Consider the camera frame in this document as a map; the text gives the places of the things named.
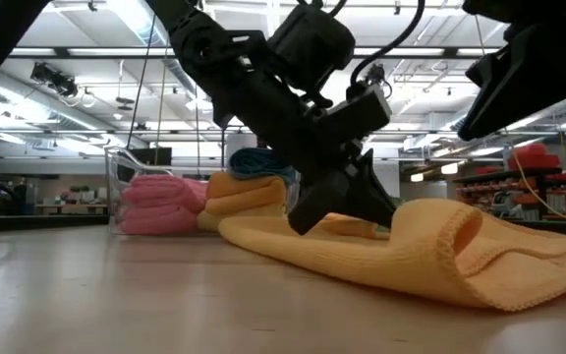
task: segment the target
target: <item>wooden table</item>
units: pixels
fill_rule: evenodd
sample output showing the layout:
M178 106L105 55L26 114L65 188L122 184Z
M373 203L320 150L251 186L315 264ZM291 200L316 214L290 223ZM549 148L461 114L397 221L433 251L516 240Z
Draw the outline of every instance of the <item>wooden table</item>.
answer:
M560 354L566 296L519 314L373 290L220 237L0 233L0 353Z
M34 207L40 209L40 214L51 208L56 209L56 213L59 214L63 213L63 209L80 210L82 208L86 208L87 213L97 213L99 208L102 209L102 213L108 213L108 205L36 205Z

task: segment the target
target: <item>ceiling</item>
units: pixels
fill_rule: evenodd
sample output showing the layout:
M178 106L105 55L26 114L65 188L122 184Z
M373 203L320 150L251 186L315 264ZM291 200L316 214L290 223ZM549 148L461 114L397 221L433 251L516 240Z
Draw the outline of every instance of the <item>ceiling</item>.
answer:
M225 29L261 30L266 36L296 6L295 0L203 2L205 11ZM325 1L327 8L335 2ZM116 3L120 4L119 8L115 7ZM34 22L19 46L144 47L141 34L137 35L134 31L137 26L150 25L145 18L149 11L142 10L146 7L142 1L95 0L96 12L89 10L86 4L86 1L77 0L53 1ZM504 45L505 25L482 17L468 16L460 9L461 4L461 0L428 0L423 19L403 45L471 48L481 47L482 43L488 48ZM378 47L393 40L407 26L415 6L415 0L401 0L401 13L395 15L393 1L349 0L337 19L351 30L358 46ZM50 88L36 87L36 83L29 78L36 62L46 63L53 69L75 77L81 94L73 99L63 99ZM323 95L335 101L343 100L349 76L359 62L360 60L353 60L344 71L334 73L325 85ZM384 131L448 129L467 112L479 91L464 76L465 71L475 62L472 59L384 59L380 62L386 69L386 74L390 75L388 80L394 87L388 101L393 116L390 124L383 128ZM130 129L133 112L118 110L120 103L115 98L121 96L136 99L141 82L136 122L156 129L160 119L161 129L182 131L180 134L160 135L160 141L195 145L196 140L221 140L219 134L196 134L195 129L216 129L211 123L210 107L203 100L194 101L184 85L165 70L161 60L150 59L145 63L142 59L125 59L123 66L121 63L121 60L115 58L85 60L28 57L8 59L1 66L0 73L12 78L15 87L8 89L31 93L26 100L36 100L55 112L68 110L68 117L82 116L84 119L80 119L100 129ZM84 89L89 94L83 97ZM549 113L551 112L542 114L542 119L531 123L531 127L552 124L548 118ZM58 120L59 124L62 124L63 119ZM233 123L241 125L238 120ZM19 124L0 124L0 128L19 129ZM400 144L408 138L407 135L380 133L372 136L375 145ZM157 137L149 135L137 139L145 145L154 142ZM462 145L454 138L445 138L431 140L426 146L438 150L445 147L459 148Z

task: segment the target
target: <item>clear plastic bin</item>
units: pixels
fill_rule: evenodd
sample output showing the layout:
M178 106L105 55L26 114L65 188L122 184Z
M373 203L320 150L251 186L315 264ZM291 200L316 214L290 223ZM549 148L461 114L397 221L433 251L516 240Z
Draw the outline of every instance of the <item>clear plastic bin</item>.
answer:
M107 179L107 204L110 214L109 230L114 235L124 235L119 227L123 221L123 211L127 204L122 200L122 193L130 187L130 182L139 176L150 174L169 174L182 177L185 167L182 166L150 166L137 160L129 151L122 147L106 147L106 179ZM200 167L198 174L211 174L223 171L223 167ZM288 210L294 206L298 199L300 189L300 174L297 173L296 181L288 187L287 207Z

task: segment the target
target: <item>teal towel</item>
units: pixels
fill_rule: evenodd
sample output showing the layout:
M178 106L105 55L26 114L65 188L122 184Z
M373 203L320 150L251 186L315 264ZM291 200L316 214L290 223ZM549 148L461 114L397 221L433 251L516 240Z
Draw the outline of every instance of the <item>teal towel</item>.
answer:
M276 158L268 148L241 148L231 155L228 164L228 173L239 180L279 176L288 186L296 182L294 167Z

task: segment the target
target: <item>shelf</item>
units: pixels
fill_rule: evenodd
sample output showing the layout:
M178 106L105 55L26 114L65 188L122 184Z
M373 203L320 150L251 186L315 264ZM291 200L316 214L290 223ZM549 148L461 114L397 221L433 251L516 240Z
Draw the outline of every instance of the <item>shelf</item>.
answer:
M539 177L539 176L547 176L551 174L558 174L562 172L561 168L526 168L523 170L526 177ZM502 172L493 172L487 173L480 176L470 176L470 177L462 177L456 178L453 180L454 183L460 184L469 184L469 183L481 183L481 182L491 182L491 181L499 181L505 180L507 178L521 178L520 171L502 171Z

